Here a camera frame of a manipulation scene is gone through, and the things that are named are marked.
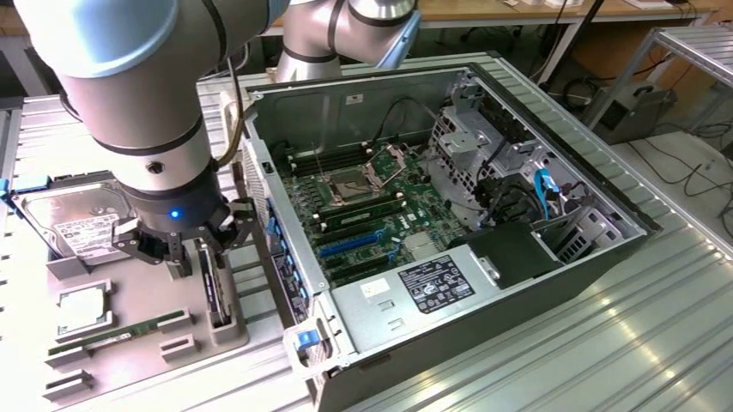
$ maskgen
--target aluminum extrusion table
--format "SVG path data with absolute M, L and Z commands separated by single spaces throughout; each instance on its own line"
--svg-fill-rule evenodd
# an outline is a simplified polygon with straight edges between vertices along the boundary
M 501 59 L 475 53 L 415 59 L 405 67 L 465 61 L 479 63 L 513 92 L 664 231 L 577 298 L 349 410 L 731 410 L 733 251 Z M 356 65 L 345 73 L 369 70 Z M 241 77 L 244 88 L 268 81 L 265 75 Z M 198 85 L 213 155 L 222 151 L 218 92 L 228 85 L 225 80 Z M 82 152 L 93 143 L 54 97 L 26 99 L 22 112 L 1 114 L 0 131 L 7 148 L 3 175 L 102 168 L 94 159 L 83 163 L 73 157 L 69 145 Z M 230 177 L 220 179 L 229 188 Z M 26 231 L 13 216 L 2 230 L 10 236 Z M 26 280 L 43 275 L 38 265 L 27 265 L 41 249 L 39 244 L 0 244 L 2 382 L 19 377 L 19 367 L 27 368 L 3 363 L 11 359 L 1 356 L 26 337 L 7 324 L 22 317 L 15 308 Z M 73 410 L 148 410 L 150 405 L 164 410 L 310 410 L 306 387 L 286 364 L 281 325 L 256 259 L 244 250 L 234 262 L 252 342 Z M 29 372 L 11 388 L 0 386 L 1 410 L 14 410 L 14 401 L 22 401 L 23 410 L 42 410 L 42 399 L 31 397 L 33 382 L 25 382 Z

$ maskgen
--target green circuit board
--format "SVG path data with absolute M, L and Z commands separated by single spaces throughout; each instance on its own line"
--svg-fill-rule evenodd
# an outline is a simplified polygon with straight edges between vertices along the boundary
M 407 154 L 401 160 L 405 167 L 389 181 L 387 179 L 400 169 L 393 156 L 383 150 L 371 160 L 372 175 L 383 184 L 377 189 L 373 179 L 367 177 L 367 166 L 363 164 L 309 176 L 282 178 L 309 246 L 333 286 L 413 262 L 415 254 L 403 244 L 409 235 L 424 233 L 435 250 L 444 251 L 449 241 L 467 232 L 429 180 L 424 178 L 419 160 Z M 397 192 L 401 197 L 391 200 L 389 196 Z M 350 211 L 364 202 L 384 198 L 387 200 L 375 206 Z M 364 210 L 371 213 L 369 219 L 361 223 L 352 221 L 367 215 Z M 317 213 L 333 213 L 340 220 L 324 217 L 314 221 L 313 215 Z M 321 222 L 333 230 L 324 233 Z M 377 240 L 373 243 L 320 257 L 324 248 L 375 233 Z

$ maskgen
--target blue pcie slot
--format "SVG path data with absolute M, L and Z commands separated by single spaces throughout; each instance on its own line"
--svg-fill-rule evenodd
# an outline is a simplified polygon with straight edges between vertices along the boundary
M 371 245 L 372 243 L 376 243 L 379 241 L 381 235 L 383 229 L 368 234 L 367 236 L 346 240 L 334 246 L 324 247 L 322 249 L 320 249 L 318 255 L 321 258 L 326 258 L 328 256 L 349 251 L 350 249 L 356 249 L 360 246 Z

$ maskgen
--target hard drive label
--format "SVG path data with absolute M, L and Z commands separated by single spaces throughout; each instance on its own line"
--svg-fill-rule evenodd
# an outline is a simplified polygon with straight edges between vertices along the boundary
M 73 253 L 81 258 L 95 258 L 114 252 L 111 248 L 111 222 L 116 213 L 94 216 L 81 221 L 66 221 L 53 226 Z
M 475 294 L 449 255 L 399 272 L 407 292 L 421 313 L 432 313 Z

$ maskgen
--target sticker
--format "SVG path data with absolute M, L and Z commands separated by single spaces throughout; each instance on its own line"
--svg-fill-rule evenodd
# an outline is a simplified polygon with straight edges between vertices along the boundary
M 111 247 L 111 222 L 116 213 L 94 216 L 81 221 L 66 221 L 53 226 L 70 251 L 81 259 L 106 256 L 117 250 Z
M 345 96 L 345 106 L 346 105 L 356 105 L 364 101 L 364 95 L 363 94 L 352 94 L 350 96 Z
M 401 270 L 397 275 L 416 308 L 425 314 L 475 294 L 449 255 Z
M 365 298 L 371 298 L 388 290 L 389 284 L 384 278 L 376 279 L 375 281 L 361 285 L 361 294 L 364 294 Z

